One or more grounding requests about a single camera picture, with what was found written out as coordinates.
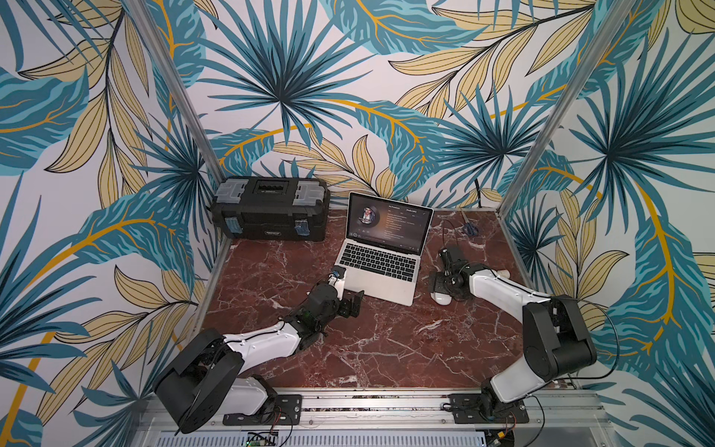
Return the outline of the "white wireless mouse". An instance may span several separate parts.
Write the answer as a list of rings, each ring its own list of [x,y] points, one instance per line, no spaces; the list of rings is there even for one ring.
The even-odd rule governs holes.
[[[446,307],[452,303],[452,296],[447,289],[445,277],[441,275],[432,276],[428,289],[430,297],[436,304]]]

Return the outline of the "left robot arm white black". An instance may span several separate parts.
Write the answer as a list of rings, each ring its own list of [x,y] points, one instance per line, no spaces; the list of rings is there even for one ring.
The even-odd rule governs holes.
[[[159,374],[153,391],[183,434],[216,413],[268,417],[277,410],[276,391],[258,374],[238,376],[310,348],[335,318],[357,318],[363,298],[363,291],[344,294],[344,281],[332,277],[317,283],[299,307],[270,327],[240,335],[206,329]]]

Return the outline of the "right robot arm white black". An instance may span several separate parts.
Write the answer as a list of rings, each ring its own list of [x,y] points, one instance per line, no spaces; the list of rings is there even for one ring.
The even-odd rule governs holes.
[[[590,331],[577,301],[528,289],[484,264],[471,263],[456,247],[439,252],[441,271],[429,277],[429,291],[441,305],[482,298],[521,323],[522,354],[480,387],[479,399],[465,408],[484,421],[499,421],[519,403],[564,374],[597,361]]]

